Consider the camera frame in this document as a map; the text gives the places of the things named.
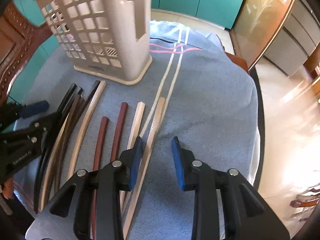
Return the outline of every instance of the silver screw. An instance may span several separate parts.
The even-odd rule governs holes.
[[[84,176],[86,174],[86,171],[85,170],[79,170],[79,171],[77,171],[77,175],[79,176],[79,177],[82,177],[82,176]]]
[[[202,162],[201,162],[201,161],[198,161],[198,160],[195,160],[195,161],[192,162],[192,165],[193,165],[194,167],[201,167]]]
[[[114,166],[115,168],[120,167],[121,165],[122,165],[122,162],[121,162],[121,161],[114,161],[114,162],[112,163],[112,166]]]
[[[237,169],[230,169],[229,173],[231,176],[237,176],[239,174],[239,171]]]

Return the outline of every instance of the laundry basket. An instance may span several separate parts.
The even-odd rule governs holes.
[[[138,83],[152,62],[151,0],[36,0],[78,71],[125,85]]]

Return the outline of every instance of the floor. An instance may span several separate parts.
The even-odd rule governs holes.
[[[234,54],[228,31],[192,17],[152,11],[151,18],[180,22],[192,29],[216,33],[226,51]],[[289,204],[298,193],[320,183],[320,106],[304,68],[288,78],[266,58],[256,65],[265,114],[265,155],[259,193],[289,230],[291,237],[302,227],[291,218],[302,208]]]
[[[224,28],[219,25],[196,19],[194,17],[189,17],[186,15],[183,16],[175,13],[161,12],[159,10],[151,11],[151,19],[157,21],[179,22],[194,30],[215,33],[219,36],[225,48],[225,51],[234,55],[229,32],[224,30]]]

